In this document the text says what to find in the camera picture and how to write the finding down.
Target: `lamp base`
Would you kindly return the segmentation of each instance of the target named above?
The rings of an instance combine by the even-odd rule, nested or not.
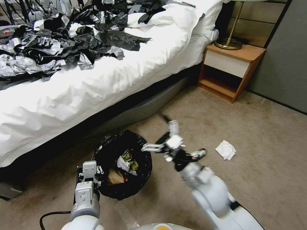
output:
[[[226,43],[227,43],[226,38],[221,38],[221,39],[219,38],[214,42],[215,46],[226,50],[239,50],[242,48],[242,43],[235,39],[231,39],[229,45],[226,45]]]

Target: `white drawer front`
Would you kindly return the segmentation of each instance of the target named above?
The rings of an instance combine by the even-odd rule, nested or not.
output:
[[[234,57],[219,54],[207,50],[204,64],[224,72],[243,78],[249,66],[248,61],[235,59]]]

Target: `lamp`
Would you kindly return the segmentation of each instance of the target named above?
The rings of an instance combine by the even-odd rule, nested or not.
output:
[[[239,7],[239,10],[238,10],[236,19],[234,20],[234,23],[233,23],[230,35],[229,35],[228,38],[221,38],[221,39],[219,38],[219,39],[217,39],[214,42],[214,44],[215,44],[215,46],[217,46],[219,48],[222,48],[222,49],[226,49],[226,50],[239,50],[242,47],[242,43],[237,41],[237,40],[232,39],[232,34],[233,34],[234,28],[236,27],[236,24],[238,22],[239,15],[241,13],[241,10],[242,10],[244,2],[264,2],[266,0],[245,0],[245,1],[232,0],[232,1],[240,2],[240,7]]]

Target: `brass lamp stand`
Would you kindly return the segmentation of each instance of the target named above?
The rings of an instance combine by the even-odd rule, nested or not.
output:
[[[226,50],[239,50],[239,49],[241,49],[242,43],[235,40],[235,39],[232,39],[232,34],[233,34],[234,28],[236,27],[236,24],[238,22],[239,15],[241,13],[243,4],[244,4],[244,2],[241,2],[240,9],[237,13],[236,19],[234,20],[234,24],[232,26],[232,29],[231,29],[231,32],[230,32],[228,39],[226,39],[226,38],[217,39],[214,42],[215,46],[222,48],[222,49],[226,49]]]

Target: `bed frame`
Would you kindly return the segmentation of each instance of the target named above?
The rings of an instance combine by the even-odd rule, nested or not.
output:
[[[37,168],[35,165],[48,161],[52,150],[150,117],[187,84],[197,84],[200,68],[200,64],[195,65],[156,82],[23,154],[9,166],[0,168],[0,175],[5,175],[5,178],[1,177],[0,179],[0,198],[10,200],[22,193],[24,190],[23,178],[18,172],[22,172],[23,175],[27,174]]]

